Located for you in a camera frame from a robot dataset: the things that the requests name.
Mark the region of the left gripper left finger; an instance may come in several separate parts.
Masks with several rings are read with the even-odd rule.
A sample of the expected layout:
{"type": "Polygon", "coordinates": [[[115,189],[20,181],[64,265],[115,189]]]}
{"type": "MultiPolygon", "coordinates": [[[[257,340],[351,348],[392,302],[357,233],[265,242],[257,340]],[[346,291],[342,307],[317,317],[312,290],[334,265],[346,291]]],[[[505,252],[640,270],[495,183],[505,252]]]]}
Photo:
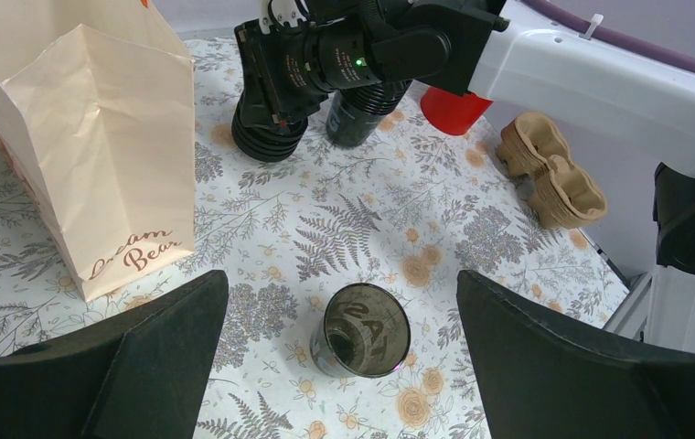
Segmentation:
{"type": "Polygon", "coordinates": [[[207,272],[157,299],[0,357],[0,438],[189,438],[229,299],[207,272]]]}

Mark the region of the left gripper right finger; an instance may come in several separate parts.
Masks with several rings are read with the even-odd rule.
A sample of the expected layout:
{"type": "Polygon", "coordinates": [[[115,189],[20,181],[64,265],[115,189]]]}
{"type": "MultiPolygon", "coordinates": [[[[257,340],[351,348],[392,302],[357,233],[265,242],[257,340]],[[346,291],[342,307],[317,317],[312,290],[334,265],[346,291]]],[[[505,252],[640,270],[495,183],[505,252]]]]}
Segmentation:
{"type": "Polygon", "coordinates": [[[495,438],[695,438],[695,354],[621,337],[463,270],[457,305],[495,438]]]}

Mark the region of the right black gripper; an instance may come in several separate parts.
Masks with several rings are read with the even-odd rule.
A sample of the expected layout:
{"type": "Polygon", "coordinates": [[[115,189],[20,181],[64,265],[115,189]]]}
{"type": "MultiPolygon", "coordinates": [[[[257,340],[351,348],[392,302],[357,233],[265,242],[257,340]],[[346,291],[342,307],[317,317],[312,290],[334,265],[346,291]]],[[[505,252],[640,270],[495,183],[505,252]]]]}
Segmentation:
{"type": "Polygon", "coordinates": [[[382,19],[374,1],[264,1],[260,17],[235,27],[243,91],[241,124],[302,123],[333,91],[381,80],[364,20],[382,19]]]}

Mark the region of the black coffee cup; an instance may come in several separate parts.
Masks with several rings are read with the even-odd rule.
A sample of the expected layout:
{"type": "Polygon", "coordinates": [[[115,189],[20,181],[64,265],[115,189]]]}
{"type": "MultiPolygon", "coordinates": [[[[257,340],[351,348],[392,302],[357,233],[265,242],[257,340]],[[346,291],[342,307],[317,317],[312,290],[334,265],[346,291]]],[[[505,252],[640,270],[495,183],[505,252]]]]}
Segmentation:
{"type": "Polygon", "coordinates": [[[401,303],[375,284],[356,283],[329,300],[311,336],[310,354],[332,378],[379,379],[401,366],[411,343],[401,303]]]}

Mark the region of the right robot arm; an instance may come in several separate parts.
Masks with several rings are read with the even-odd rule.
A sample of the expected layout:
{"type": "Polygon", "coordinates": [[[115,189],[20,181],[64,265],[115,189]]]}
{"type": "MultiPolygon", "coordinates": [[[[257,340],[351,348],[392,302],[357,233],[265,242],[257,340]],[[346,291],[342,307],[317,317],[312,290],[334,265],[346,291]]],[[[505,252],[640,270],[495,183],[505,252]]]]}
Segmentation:
{"type": "Polygon", "coordinates": [[[418,80],[509,102],[654,156],[645,340],[695,353],[695,61],[547,1],[263,1],[234,30],[241,150],[288,157],[333,91],[418,80]]]}

